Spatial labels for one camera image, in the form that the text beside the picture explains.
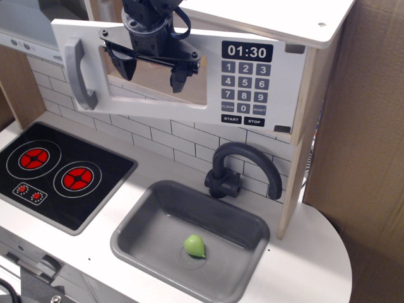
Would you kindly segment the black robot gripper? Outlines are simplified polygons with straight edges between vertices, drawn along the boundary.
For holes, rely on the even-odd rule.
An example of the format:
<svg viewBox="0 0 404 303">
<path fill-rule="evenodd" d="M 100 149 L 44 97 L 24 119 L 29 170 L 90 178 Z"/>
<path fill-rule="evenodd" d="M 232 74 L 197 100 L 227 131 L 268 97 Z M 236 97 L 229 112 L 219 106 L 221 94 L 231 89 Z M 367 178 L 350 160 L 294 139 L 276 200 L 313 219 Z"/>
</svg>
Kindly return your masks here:
<svg viewBox="0 0 404 303">
<path fill-rule="evenodd" d="M 199 50 L 184 39 L 174 38 L 167 26 L 150 33 L 134 32 L 124 26 L 102 28 L 98 33 L 104 50 L 125 80 L 132 80 L 138 60 L 153 62 L 172 68 L 172 91 L 181 93 L 187 78 L 199 71 Z"/>
</svg>

